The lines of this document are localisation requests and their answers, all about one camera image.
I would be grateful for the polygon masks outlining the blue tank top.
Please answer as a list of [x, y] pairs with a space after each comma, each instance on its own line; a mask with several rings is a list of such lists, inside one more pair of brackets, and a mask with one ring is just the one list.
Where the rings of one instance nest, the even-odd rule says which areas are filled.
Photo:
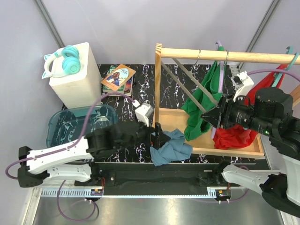
[[190, 158], [193, 147], [185, 143], [185, 136], [180, 130], [164, 131], [164, 134], [170, 137], [170, 141], [158, 150], [150, 147], [151, 160], [154, 166], [166, 165]]

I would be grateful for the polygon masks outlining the grey hanger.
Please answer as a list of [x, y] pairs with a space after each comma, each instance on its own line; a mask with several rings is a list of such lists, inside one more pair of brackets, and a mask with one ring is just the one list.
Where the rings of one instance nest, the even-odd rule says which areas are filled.
[[212, 64], [202, 65], [182, 64], [179, 59], [163, 58], [165, 65], [161, 68], [160, 84], [160, 107], [168, 109], [181, 109], [186, 100], [190, 98], [196, 106], [202, 111], [207, 112], [204, 107], [193, 97], [193, 93], [200, 89], [206, 94], [211, 102], [217, 104], [214, 99], [202, 85], [201, 82], [211, 68]]

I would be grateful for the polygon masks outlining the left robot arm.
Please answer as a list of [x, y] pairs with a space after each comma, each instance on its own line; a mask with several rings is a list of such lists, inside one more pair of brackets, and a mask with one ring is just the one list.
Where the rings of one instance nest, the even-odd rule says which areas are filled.
[[72, 174], [71, 162], [84, 159], [106, 158], [117, 150], [123, 150], [140, 143], [148, 144], [158, 150], [170, 137], [162, 131], [160, 123], [148, 127], [138, 121], [121, 121], [99, 128], [72, 142], [42, 150], [27, 146], [19, 148], [17, 180], [22, 188], [41, 185], [54, 176], [66, 175], [67, 179], [88, 182], [95, 186], [101, 181], [100, 172], [87, 167]]

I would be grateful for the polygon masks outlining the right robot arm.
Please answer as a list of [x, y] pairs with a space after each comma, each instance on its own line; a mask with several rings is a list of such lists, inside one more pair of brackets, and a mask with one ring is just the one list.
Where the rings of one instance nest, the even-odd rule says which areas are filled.
[[261, 174], [241, 169], [232, 163], [220, 163], [213, 170], [214, 183], [244, 186], [260, 194], [273, 208], [300, 216], [300, 120], [293, 117], [293, 97], [281, 89], [259, 89], [254, 104], [245, 104], [245, 96], [222, 96], [219, 103], [201, 118], [214, 128], [240, 125], [265, 135], [282, 155], [285, 172]]

